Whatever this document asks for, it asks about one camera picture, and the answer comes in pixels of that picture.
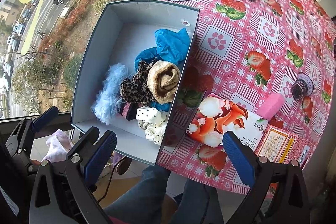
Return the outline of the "person's jeans legs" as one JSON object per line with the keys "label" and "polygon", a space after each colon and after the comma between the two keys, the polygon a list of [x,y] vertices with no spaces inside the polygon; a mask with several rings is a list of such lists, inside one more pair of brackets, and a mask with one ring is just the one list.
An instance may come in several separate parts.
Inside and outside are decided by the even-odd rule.
{"label": "person's jeans legs", "polygon": [[[113,223],[161,223],[170,174],[159,165],[147,167],[141,180],[107,206],[105,213]],[[217,189],[188,179],[169,223],[224,223]]]}

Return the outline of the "light blue fluffy scrunchie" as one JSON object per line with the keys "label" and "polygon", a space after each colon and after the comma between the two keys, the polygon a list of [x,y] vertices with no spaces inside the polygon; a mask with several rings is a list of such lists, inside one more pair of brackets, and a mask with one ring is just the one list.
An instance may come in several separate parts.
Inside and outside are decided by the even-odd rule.
{"label": "light blue fluffy scrunchie", "polygon": [[111,65],[102,83],[102,89],[91,106],[92,113],[104,124],[111,124],[112,118],[118,113],[123,103],[120,85],[129,77],[128,68],[122,63]]}

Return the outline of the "white polka dot cloth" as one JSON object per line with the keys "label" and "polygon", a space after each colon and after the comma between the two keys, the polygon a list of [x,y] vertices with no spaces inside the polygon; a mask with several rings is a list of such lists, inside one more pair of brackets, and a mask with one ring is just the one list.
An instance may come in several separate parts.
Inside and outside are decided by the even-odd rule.
{"label": "white polka dot cloth", "polygon": [[169,113],[155,107],[142,106],[137,109],[136,120],[143,129],[145,138],[156,145],[161,145],[167,126]]}

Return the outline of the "pink foam sponge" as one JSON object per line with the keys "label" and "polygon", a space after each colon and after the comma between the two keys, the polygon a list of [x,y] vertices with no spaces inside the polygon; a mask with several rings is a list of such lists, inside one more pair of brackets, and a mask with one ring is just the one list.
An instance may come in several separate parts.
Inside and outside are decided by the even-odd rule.
{"label": "pink foam sponge", "polygon": [[274,115],[282,108],[285,97],[280,93],[272,93],[265,102],[258,108],[256,114],[266,120],[271,120]]}

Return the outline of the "leopard print cloth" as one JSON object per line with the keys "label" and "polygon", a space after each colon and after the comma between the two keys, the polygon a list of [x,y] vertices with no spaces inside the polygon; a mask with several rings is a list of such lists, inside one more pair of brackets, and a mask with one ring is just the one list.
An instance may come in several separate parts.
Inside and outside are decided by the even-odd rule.
{"label": "leopard print cloth", "polygon": [[147,104],[155,101],[155,98],[147,86],[147,78],[150,69],[158,61],[157,58],[150,63],[141,60],[135,75],[125,78],[120,85],[120,94],[124,101],[129,103]]}

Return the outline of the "blue nonwoven cloth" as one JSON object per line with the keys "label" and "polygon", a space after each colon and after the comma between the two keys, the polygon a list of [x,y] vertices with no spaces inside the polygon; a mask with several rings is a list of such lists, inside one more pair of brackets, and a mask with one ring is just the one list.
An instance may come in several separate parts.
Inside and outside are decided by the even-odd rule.
{"label": "blue nonwoven cloth", "polygon": [[[185,61],[190,46],[190,38],[186,29],[174,32],[167,29],[159,29],[154,32],[156,46],[143,50],[138,54],[134,61],[135,73],[141,60],[150,63],[155,58],[168,61],[177,67]],[[168,111],[170,103],[159,104],[156,100],[147,103],[150,107],[155,107],[159,111]]]}

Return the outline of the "squirrel print tissue pack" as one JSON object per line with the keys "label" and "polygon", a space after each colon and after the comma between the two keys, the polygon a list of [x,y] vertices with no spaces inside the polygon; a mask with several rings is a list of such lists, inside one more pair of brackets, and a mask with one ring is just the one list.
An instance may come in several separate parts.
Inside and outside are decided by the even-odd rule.
{"label": "squirrel print tissue pack", "polygon": [[267,125],[268,120],[239,104],[210,94],[200,102],[186,133],[199,143],[222,150],[224,133],[232,131],[255,151]]}

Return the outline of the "beige sock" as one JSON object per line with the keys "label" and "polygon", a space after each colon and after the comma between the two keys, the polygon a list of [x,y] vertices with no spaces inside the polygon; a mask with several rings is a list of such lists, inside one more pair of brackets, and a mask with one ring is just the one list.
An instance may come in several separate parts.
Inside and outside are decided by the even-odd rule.
{"label": "beige sock", "polygon": [[173,102],[178,88],[181,72],[168,61],[156,61],[149,70],[147,87],[154,99],[161,105]]}

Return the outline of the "strawberry paw print tablecloth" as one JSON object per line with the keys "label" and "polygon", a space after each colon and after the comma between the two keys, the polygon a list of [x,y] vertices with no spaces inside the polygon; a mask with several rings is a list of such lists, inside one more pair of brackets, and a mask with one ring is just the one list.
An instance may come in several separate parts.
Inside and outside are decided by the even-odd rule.
{"label": "strawberry paw print tablecloth", "polygon": [[[200,11],[177,108],[157,163],[177,174],[245,194],[225,154],[191,139],[186,129],[210,94],[255,113],[272,93],[285,97],[271,125],[314,145],[334,94],[335,24],[316,0],[190,0]],[[303,72],[314,91],[297,101],[291,86]]]}

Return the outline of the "purple slipper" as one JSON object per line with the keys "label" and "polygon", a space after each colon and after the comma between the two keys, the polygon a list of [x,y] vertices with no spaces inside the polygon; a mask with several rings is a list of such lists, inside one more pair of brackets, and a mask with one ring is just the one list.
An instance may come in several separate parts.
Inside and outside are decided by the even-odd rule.
{"label": "purple slipper", "polygon": [[113,167],[117,174],[123,175],[129,169],[132,159],[120,153],[113,153]]}

